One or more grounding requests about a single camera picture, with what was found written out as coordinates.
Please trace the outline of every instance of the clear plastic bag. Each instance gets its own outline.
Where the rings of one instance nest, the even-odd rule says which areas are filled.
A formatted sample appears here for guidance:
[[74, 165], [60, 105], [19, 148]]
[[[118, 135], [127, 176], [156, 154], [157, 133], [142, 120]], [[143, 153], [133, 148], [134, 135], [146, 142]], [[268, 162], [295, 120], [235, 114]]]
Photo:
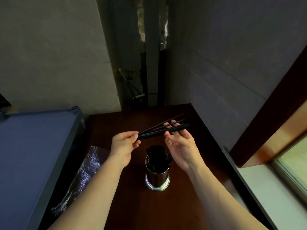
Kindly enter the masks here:
[[85, 159], [83, 160], [74, 180], [70, 184], [68, 191], [62, 201], [51, 212], [55, 216], [60, 216], [81, 194], [91, 178], [99, 170], [100, 166], [106, 161], [110, 151], [91, 146]]

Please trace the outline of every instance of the gray wall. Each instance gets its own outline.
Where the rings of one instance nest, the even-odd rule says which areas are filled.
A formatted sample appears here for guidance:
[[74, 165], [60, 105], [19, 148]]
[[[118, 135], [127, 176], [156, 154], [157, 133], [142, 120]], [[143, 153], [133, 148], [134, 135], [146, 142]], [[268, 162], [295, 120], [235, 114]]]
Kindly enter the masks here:
[[0, 93], [19, 111], [120, 111], [96, 0], [0, 0]]
[[307, 44], [307, 0], [170, 0], [167, 103], [229, 150]]

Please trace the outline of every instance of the metal cylinder container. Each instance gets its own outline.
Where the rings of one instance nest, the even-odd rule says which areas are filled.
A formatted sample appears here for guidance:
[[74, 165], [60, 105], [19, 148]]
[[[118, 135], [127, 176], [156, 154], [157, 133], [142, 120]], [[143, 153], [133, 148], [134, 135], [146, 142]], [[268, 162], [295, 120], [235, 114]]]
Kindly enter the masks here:
[[147, 166], [148, 156], [146, 157], [145, 165], [147, 169], [145, 173], [145, 183], [147, 187], [155, 191], [165, 190], [169, 185], [169, 168], [161, 174], [156, 174], [156, 173], [151, 172]]

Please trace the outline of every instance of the window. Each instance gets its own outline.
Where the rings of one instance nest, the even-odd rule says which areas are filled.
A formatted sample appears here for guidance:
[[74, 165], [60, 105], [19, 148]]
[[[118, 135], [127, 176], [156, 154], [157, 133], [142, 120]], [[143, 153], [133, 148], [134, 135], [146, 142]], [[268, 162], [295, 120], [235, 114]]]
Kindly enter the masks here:
[[307, 205], [307, 134], [278, 156], [272, 166]]

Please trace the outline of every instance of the dark brown table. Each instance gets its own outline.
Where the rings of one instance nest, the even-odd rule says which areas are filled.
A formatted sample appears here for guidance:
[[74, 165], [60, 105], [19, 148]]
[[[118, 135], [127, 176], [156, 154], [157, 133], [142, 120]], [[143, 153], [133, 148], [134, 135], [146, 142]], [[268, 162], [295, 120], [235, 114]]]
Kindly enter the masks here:
[[[188, 130], [206, 165], [220, 182], [230, 179], [229, 174], [234, 174], [231, 166], [191, 104], [91, 115], [87, 128], [88, 148], [95, 145], [110, 149], [113, 135], [124, 131], [143, 131], [183, 112], [186, 122], [191, 124]], [[144, 182], [146, 148], [157, 144], [167, 147], [164, 136], [141, 142], [121, 174], [105, 230], [208, 229], [205, 211], [194, 188], [175, 162], [169, 169], [170, 184], [166, 190], [155, 192], [147, 188]]]

